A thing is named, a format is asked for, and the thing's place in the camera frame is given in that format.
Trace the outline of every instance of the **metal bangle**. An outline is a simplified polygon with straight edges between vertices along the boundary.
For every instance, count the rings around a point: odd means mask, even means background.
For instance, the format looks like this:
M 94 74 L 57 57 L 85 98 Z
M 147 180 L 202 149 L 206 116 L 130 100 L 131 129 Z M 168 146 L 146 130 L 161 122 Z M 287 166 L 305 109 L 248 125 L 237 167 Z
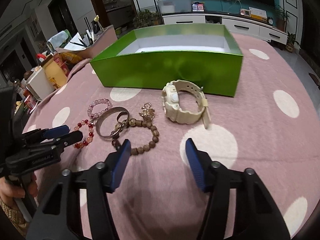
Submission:
M 125 123 L 124 125 L 122 125 L 121 127 L 119 127 L 113 134 L 111 135 L 108 135 L 108 136 L 104 136 L 104 135 L 101 135 L 100 133 L 100 127 L 103 123 L 103 121 L 109 116 L 109 115 L 112 115 L 114 113 L 118 113 L 118 112 L 121 112 L 118 117 L 117 117 L 117 120 L 119 119 L 120 116 L 126 114 L 127 115 L 127 119 L 125 120 Z M 116 137 L 120 131 L 122 131 L 123 128 L 127 127 L 128 124 L 129 124 L 129 118 L 130 118 L 130 114 L 129 114 L 129 111 L 127 109 L 125 109 L 124 107 L 120 107 L 120 106 L 117 106 L 117 107 L 113 107 L 111 109 L 109 109 L 108 111 L 106 111 L 103 115 L 101 115 L 98 120 L 97 120 L 97 124 L 96 124 L 96 131 L 97 131 L 97 134 L 101 137 L 101 138 L 104 138 L 104 139 L 110 139 L 110 138 L 114 138 Z

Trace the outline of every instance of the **bolt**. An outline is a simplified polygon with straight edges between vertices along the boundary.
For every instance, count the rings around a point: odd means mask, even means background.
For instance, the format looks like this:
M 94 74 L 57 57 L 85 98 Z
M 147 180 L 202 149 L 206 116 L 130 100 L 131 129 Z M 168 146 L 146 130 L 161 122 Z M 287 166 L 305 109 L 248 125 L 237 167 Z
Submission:
M 62 175 L 63 176 L 68 176 L 70 173 L 71 173 L 71 171 L 68 170 L 68 169 L 65 169 L 65 170 L 62 171 Z
M 105 164 L 103 162 L 99 162 L 96 164 L 97 169 L 102 169 L 102 168 L 104 168 L 104 166 L 105 166 Z
M 245 169 L 245 172 L 248 173 L 249 175 L 255 174 L 254 169 L 252 168 Z
M 221 166 L 221 163 L 220 163 L 220 162 L 215 161 L 215 162 L 212 162 L 212 163 L 211 163 L 211 166 L 212 166 L 213 168 L 218 168 L 218 167 L 220 167 L 220 166 Z

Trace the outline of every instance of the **tv cabinet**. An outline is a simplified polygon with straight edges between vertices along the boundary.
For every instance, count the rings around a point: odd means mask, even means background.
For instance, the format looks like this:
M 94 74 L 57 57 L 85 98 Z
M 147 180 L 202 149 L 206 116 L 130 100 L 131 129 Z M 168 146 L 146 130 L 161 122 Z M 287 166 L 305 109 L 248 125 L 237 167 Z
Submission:
M 186 12 L 163 14 L 164 24 L 183 23 L 220 23 L 232 33 L 239 33 L 264 41 L 287 43 L 287 33 L 278 30 L 270 24 L 239 14 L 225 12 Z

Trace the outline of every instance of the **white watch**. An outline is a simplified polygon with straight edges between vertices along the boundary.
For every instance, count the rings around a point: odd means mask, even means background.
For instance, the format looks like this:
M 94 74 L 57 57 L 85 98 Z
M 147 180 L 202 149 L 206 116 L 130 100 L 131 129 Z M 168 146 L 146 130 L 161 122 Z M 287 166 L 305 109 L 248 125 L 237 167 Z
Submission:
M 179 91 L 188 91 L 196 97 L 198 112 L 192 113 L 181 109 L 179 105 Z M 204 127 L 206 129 L 209 127 L 211 118 L 208 109 L 208 101 L 201 88 L 197 85 L 185 80 L 171 81 L 163 88 L 161 98 L 165 116 L 171 121 L 192 124 L 202 117 Z

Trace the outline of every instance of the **potted plant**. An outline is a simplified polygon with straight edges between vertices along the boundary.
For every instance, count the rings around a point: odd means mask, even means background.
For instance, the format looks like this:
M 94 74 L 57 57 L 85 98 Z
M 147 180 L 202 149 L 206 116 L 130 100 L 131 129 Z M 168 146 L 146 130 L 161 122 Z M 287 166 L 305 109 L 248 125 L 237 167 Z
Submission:
M 285 49 L 288 52 L 292 53 L 295 43 L 297 43 L 300 46 L 299 42 L 296 41 L 296 35 L 293 33 L 288 33 L 287 45 L 285 46 Z
M 285 30 L 285 25 L 289 21 L 290 15 L 281 6 L 277 5 L 274 14 L 276 15 L 276 27 L 283 31 Z
M 153 26 L 159 24 L 159 12 L 151 12 L 148 9 L 140 11 L 138 15 L 133 19 L 134 26 L 138 28 Z

